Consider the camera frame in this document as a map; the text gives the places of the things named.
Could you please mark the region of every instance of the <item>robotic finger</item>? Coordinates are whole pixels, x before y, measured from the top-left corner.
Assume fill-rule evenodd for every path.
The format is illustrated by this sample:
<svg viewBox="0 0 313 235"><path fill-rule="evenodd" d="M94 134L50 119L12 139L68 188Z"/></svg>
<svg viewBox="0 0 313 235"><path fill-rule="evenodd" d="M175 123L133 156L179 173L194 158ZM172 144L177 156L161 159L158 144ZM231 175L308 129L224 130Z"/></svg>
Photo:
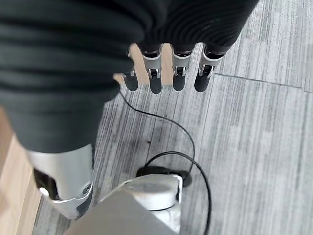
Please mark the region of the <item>robotic finger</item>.
<svg viewBox="0 0 313 235"><path fill-rule="evenodd" d="M162 44L138 46L141 50L145 68L148 73L150 90L154 94L158 94L162 90Z"/></svg>
<svg viewBox="0 0 313 235"><path fill-rule="evenodd" d="M27 155L42 196L68 219L83 216L93 192L91 144L70 152Z"/></svg>
<svg viewBox="0 0 313 235"><path fill-rule="evenodd" d="M204 92L209 84L216 67L219 65L224 53L212 53L206 45L203 47L199 62L199 70L195 80L195 89Z"/></svg>
<svg viewBox="0 0 313 235"><path fill-rule="evenodd" d="M134 92L138 89L138 79L135 73L135 67L133 66L132 70L128 73L122 74L124 82L128 90Z"/></svg>
<svg viewBox="0 0 313 235"><path fill-rule="evenodd" d="M172 45L173 88L181 91L185 86L185 78L189 69L192 50L195 45Z"/></svg>

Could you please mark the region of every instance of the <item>black fingertip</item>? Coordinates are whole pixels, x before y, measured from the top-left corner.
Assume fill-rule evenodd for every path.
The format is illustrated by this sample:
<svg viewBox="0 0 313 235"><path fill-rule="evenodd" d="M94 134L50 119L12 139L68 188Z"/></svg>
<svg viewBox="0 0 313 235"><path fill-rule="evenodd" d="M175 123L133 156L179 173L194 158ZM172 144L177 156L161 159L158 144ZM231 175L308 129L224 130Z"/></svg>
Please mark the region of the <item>black fingertip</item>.
<svg viewBox="0 0 313 235"><path fill-rule="evenodd" d="M130 73L126 73L123 77L128 90L134 92L138 89L138 79L136 74L134 74L134 76L131 76Z"/></svg>
<svg viewBox="0 0 313 235"><path fill-rule="evenodd" d="M209 85L210 78L207 76L200 77L197 75L195 80L195 89L197 92L204 92Z"/></svg>
<svg viewBox="0 0 313 235"><path fill-rule="evenodd" d="M157 78L156 76L153 76L150 81L150 90L154 94L159 94L162 91L162 81L161 78Z"/></svg>
<svg viewBox="0 0 313 235"><path fill-rule="evenodd" d="M184 86L185 86L185 78L186 76L182 76L180 74L178 74L177 76L173 76L173 88L176 90L176 91L181 91Z"/></svg>

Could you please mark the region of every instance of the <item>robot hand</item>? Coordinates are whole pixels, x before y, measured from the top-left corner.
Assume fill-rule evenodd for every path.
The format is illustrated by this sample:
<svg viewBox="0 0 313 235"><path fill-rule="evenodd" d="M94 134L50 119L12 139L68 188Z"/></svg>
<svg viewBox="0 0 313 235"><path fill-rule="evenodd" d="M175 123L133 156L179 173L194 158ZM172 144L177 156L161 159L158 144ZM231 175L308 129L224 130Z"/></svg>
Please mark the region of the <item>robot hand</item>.
<svg viewBox="0 0 313 235"><path fill-rule="evenodd" d="M60 213L90 206L92 145L113 74L138 81L130 44L141 49L150 88L161 92L161 48L173 50L173 87L184 88L190 55L204 43L195 79L203 92L258 0L2 0L0 103L27 149L39 191Z"/></svg>

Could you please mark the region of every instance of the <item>black cable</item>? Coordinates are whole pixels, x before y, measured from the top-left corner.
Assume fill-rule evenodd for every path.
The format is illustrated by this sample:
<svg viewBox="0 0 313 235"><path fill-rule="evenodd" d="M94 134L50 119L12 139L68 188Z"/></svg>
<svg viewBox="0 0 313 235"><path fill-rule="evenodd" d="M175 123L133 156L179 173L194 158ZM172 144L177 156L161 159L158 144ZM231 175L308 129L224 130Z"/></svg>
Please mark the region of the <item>black cable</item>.
<svg viewBox="0 0 313 235"><path fill-rule="evenodd" d="M177 152L177 151L167 151L167 152L163 152L163 153L159 153L157 155L155 155L154 157L152 157L143 167L143 169L145 169L146 167L148 167L148 165L153 162L155 159L165 156L165 155L172 155L172 154L177 154L180 155L186 159L188 159L189 161L191 161L194 165L196 165L196 167L199 169L199 171L201 172L203 179L205 181L205 185L206 185L206 189L207 189L207 194L208 194L208 210L207 210L207 219L206 219L206 226L204 229L204 235L207 235L209 233L209 228L210 228L210 222L211 222L211 213L212 213L212 196L211 196L211 189L210 189L210 184L209 184L209 180L204 172L204 170L202 169L202 167L191 157L189 157L188 155L182 153L182 152Z"/></svg>
<svg viewBox="0 0 313 235"><path fill-rule="evenodd" d="M124 102L127 104L128 107L130 107L131 109L133 109L134 111L136 112L139 112L139 113L142 113L142 114L146 114L146 115L150 115L150 116L154 116L154 117L157 117L157 118L161 118L161 119L164 119L164 120L167 120L173 124L175 124L176 126L180 127L186 134L187 136L189 137L190 141L191 141L191 144L192 144L192 159L194 160L195 159L195 152L196 152L196 148L195 148L195 142L193 140L193 138L191 137L191 135L189 134L189 132L186 130L186 128L184 128L182 125L180 125L179 123L167 118L167 117L163 117L163 116L160 116L160 115L157 115L157 114L152 114L152 113L148 113L148 112L145 112L145 111L142 111L142 110L139 110L139 109L136 109L134 108L125 98L125 96L122 94L122 92L120 92ZM188 171L188 175L190 174L191 170L192 170L192 166L193 166L193 162L189 168L189 171Z"/></svg>
<svg viewBox="0 0 313 235"><path fill-rule="evenodd" d="M164 120L167 120L177 126L179 126L189 137L191 143L192 143L192 146L193 146L193 157L189 157L187 154L184 154L182 152L177 152L177 151L166 151L166 152L162 152L162 153L159 153L157 155L155 155L154 157L152 157L146 164L145 166L143 167L143 171L144 172L144 169L148 167L148 165L153 162L155 159L159 158L159 157L162 157L162 156L165 156L165 155L172 155L172 154L176 154L176 155L180 155L186 159L188 159L189 161L191 161L192 165L190 167L190 170L188 172L188 174L190 174L191 170L192 170L192 166L193 165L196 165L196 167L198 168L198 170L201 172L202 176L203 176L203 179L205 181L205 185L206 185L206 189L207 189L207 193L208 193L208 211L207 211L207 219L206 219L206 225L205 225L205 229L204 229L204 235L208 235L209 233L209 228L210 228L210 222L211 222L211 214L212 214L212 196L211 196L211 189L210 189L210 184L209 184L209 180L204 172L204 170L202 169L202 167L195 161L195 143L194 143L194 140L192 139L191 135L189 134L189 132L183 127L181 126L180 124L178 124L177 122L167 118L167 117L163 117L163 116L160 116L160 115L157 115L157 114L151 114L151 113L148 113L148 112L145 112L145 111L142 111L142 110L139 110L139 109L136 109L134 108L127 100L126 98L124 97L124 95L122 94L122 92L120 91L120 94L124 100L124 102L127 104L128 107L130 107L131 109L133 109L134 111L136 112L139 112L139 113L143 113L143 114L146 114L146 115L150 115L150 116L154 116L154 117L157 117L157 118L161 118L161 119L164 119Z"/></svg>

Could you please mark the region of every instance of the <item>wooden floor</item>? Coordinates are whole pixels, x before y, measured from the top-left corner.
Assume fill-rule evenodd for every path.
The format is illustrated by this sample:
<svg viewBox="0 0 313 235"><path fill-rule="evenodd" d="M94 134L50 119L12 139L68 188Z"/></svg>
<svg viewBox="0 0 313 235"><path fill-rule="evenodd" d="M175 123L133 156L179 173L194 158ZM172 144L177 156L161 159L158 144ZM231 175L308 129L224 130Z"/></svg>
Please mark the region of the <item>wooden floor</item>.
<svg viewBox="0 0 313 235"><path fill-rule="evenodd" d="M312 26L309 0L262 0L204 93L193 88L200 45L193 53L185 89L176 92L165 85L158 95L144 85L148 78L142 59L132 49L143 85L136 92L125 87L122 92L136 108L172 118L193 136L196 160L212 187L212 235L312 234ZM162 65L162 79L170 84L168 47ZM13 150L11 155L19 155ZM176 126L135 113L119 96L106 103L96 148L93 203L134 177L147 159L164 150L192 151L187 136ZM18 221L16 227L5 223L7 230L0 226L0 234L61 235L73 222L45 201L39 204L31 232L39 196L27 164L20 168L24 171L20 179L15 177L21 186L26 184L20 194L22 203L16 205L11 198L13 187L7 196L3 185L9 184L3 174L9 175L13 170L7 166L16 162L7 159L2 170L0 192L9 201L6 205L14 204L14 210L11 214L2 210L4 216L0 211L0 224L14 216ZM156 164L181 168L187 163L172 157ZM205 185L196 169L192 176L193 184L184 192L184 235L201 234L205 223Z"/></svg>

